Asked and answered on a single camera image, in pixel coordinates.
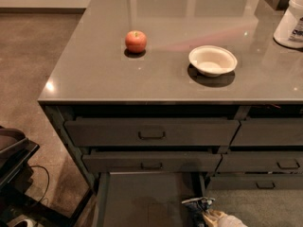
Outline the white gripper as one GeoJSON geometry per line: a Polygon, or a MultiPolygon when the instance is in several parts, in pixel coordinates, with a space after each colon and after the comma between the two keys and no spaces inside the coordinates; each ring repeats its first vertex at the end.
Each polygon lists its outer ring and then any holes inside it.
{"type": "Polygon", "coordinates": [[[208,227],[248,227],[239,218],[218,210],[203,212],[203,218],[208,227]]]}

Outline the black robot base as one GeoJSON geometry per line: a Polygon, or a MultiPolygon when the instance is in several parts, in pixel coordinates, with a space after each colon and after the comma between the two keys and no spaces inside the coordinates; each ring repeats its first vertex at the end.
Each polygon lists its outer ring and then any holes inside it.
{"type": "Polygon", "coordinates": [[[14,179],[29,168],[28,160],[40,146],[17,129],[0,128],[0,193],[1,205],[12,205],[33,217],[41,217],[55,227],[74,227],[93,192],[88,189],[70,218],[44,206],[13,185],[14,179]]]}

